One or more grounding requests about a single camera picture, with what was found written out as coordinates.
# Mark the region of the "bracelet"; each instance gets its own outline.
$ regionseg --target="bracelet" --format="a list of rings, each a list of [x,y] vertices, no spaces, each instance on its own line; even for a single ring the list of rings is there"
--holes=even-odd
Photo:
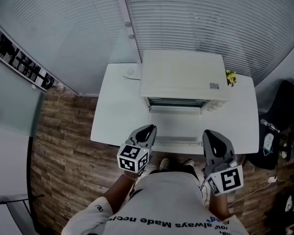
[[[125,172],[126,172],[125,170],[122,170],[122,174],[123,174],[125,177],[127,177],[127,178],[129,178],[129,179],[131,179],[131,180],[134,180],[134,181],[137,180],[138,176],[137,176],[136,178],[132,178],[131,176],[128,176]]]

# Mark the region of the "white t-shirt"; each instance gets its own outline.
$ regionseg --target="white t-shirt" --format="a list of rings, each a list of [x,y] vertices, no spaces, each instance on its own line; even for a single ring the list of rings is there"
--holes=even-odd
[[[236,216],[221,222],[204,207],[198,185],[185,172],[148,175],[116,214],[100,197],[74,215],[62,235],[247,235]]]

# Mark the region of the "black pants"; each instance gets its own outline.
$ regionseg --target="black pants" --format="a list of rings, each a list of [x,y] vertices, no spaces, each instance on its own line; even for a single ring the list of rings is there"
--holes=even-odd
[[[190,173],[190,174],[194,175],[194,177],[196,177],[197,180],[199,180],[196,173],[195,173],[194,167],[192,167],[191,165],[185,165],[185,166],[178,165],[173,170],[167,170],[167,169],[153,170],[150,174],[159,173],[159,172],[168,172],[168,171],[181,171],[181,172]]]

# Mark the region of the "white blind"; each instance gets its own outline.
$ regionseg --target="white blind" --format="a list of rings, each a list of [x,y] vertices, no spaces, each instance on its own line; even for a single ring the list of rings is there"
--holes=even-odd
[[[126,0],[145,49],[218,53],[255,82],[294,46],[294,0]]]
[[[118,0],[0,0],[0,26],[79,94],[98,94],[109,63],[135,63]]]

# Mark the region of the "sneaker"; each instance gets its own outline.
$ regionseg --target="sneaker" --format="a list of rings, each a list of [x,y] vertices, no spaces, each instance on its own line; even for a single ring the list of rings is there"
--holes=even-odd
[[[190,165],[191,167],[194,167],[194,161],[191,159],[188,159],[183,163],[183,166],[186,166],[186,165]]]
[[[170,166],[170,160],[165,158],[163,160],[161,160],[161,163],[159,165],[159,170],[169,170],[169,166]]]

